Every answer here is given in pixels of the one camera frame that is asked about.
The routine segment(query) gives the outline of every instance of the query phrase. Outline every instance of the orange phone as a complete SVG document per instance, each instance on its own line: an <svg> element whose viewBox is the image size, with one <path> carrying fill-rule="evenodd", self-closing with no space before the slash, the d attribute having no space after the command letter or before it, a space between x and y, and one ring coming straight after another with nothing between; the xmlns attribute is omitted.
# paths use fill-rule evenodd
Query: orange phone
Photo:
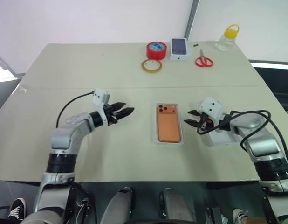
<svg viewBox="0 0 288 224"><path fill-rule="evenodd" d="M176 104L157 105L157 128L160 142L181 141L178 110Z"/></svg>

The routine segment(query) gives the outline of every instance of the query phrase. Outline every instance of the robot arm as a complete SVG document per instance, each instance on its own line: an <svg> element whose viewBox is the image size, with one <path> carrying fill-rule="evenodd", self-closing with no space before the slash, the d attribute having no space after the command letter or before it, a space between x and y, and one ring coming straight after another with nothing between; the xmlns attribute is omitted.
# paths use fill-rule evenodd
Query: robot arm
<svg viewBox="0 0 288 224"><path fill-rule="evenodd" d="M125 103L109 105L109 97L107 91L95 90L93 103L97 111L75 115L56 129L34 213L23 220L23 224L61 224L71 218L76 202L74 169L83 138L95 128L115 124L134 111L131 107L122 109Z"/></svg>
<svg viewBox="0 0 288 224"><path fill-rule="evenodd" d="M205 99L197 110L189 113L200 117L199 122L185 120L189 125L197 127L198 134L230 131L243 138L241 146L255 165L260 185L267 194L274 215L278 218L287 217L288 210L284 207L288 208L288 161L274 135L265 128L270 113L233 111L225 114L222 105L212 98Z"/></svg>

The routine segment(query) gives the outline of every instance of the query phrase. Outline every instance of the plastic bottle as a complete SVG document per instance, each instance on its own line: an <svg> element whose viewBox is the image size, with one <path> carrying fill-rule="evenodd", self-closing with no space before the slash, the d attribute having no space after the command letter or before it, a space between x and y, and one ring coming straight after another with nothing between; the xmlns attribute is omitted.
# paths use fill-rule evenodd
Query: plastic bottle
<svg viewBox="0 0 288 224"><path fill-rule="evenodd" d="M239 32L239 26L237 24L229 26L222 35L222 37L220 38L220 40L215 44L217 49L219 49L220 51L230 50L235 44L238 32Z"/></svg>

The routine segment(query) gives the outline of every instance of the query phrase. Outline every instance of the yellow bottle cap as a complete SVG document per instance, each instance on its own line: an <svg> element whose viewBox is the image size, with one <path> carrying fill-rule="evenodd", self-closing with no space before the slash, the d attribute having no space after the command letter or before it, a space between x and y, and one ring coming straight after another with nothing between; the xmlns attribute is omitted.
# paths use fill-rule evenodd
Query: yellow bottle cap
<svg viewBox="0 0 288 224"><path fill-rule="evenodd" d="M231 27L237 27L237 30L230 29ZM238 32L239 32L239 26L237 24L233 24L226 29L224 35L227 38L234 39L237 36Z"/></svg>

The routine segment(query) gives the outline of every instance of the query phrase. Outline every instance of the red tape roll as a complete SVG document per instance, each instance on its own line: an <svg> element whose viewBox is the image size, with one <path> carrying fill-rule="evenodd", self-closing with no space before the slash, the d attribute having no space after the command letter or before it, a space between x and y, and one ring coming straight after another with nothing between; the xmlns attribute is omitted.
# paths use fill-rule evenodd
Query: red tape roll
<svg viewBox="0 0 288 224"><path fill-rule="evenodd" d="M149 59L162 60L166 57L167 45L162 42L151 42L146 46L146 56Z"/></svg>

